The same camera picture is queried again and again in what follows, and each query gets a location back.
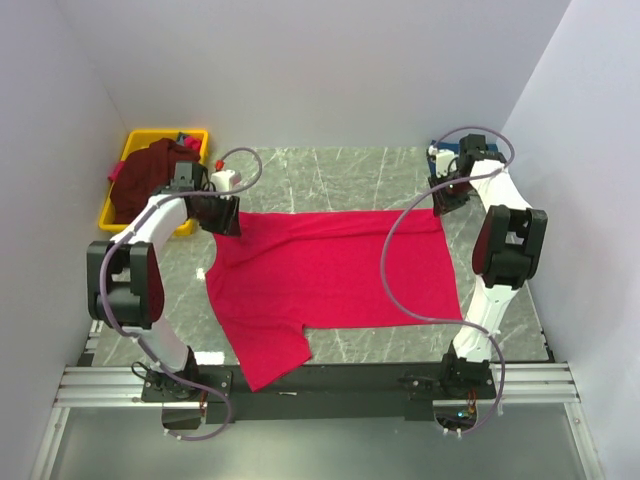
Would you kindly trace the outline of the bright red t-shirt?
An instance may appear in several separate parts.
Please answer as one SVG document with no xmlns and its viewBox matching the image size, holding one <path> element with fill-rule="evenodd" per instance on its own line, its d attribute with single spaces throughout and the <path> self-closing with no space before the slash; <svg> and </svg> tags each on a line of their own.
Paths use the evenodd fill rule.
<svg viewBox="0 0 640 480">
<path fill-rule="evenodd" d="M 462 318 L 445 233 L 429 209 L 243 213 L 215 236 L 206 290 L 253 391 L 311 359 L 305 330 Z"/>
</svg>

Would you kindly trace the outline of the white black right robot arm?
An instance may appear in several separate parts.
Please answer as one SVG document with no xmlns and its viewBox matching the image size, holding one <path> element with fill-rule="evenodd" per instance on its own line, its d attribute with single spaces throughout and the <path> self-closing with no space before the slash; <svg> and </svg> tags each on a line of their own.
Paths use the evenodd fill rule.
<svg viewBox="0 0 640 480">
<path fill-rule="evenodd" d="M 465 325 L 443 356 L 438 377 L 442 393 L 460 399 L 493 384 L 492 341 L 509 304 L 538 269 L 548 216 L 525 200 L 510 176 L 509 160 L 483 135 L 461 138 L 455 150 L 432 144 L 427 159 L 429 185 L 438 189 L 436 216 L 464 206 L 472 191 L 485 211 L 471 257 L 475 284 Z"/>
</svg>

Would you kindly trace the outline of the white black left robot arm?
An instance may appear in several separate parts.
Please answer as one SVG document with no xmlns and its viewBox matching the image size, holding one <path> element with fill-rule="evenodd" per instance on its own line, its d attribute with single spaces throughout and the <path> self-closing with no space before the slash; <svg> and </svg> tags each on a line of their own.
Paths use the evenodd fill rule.
<svg viewBox="0 0 640 480">
<path fill-rule="evenodd" d="M 212 389 L 199 372 L 191 347 L 164 315 L 165 292 L 158 254 L 189 219 L 212 233 L 237 236 L 240 173 L 214 172 L 180 161 L 174 176 L 152 190 L 142 211 L 119 234 L 87 250 L 88 310 L 147 356 L 143 380 L 176 401 L 207 396 Z"/>
</svg>

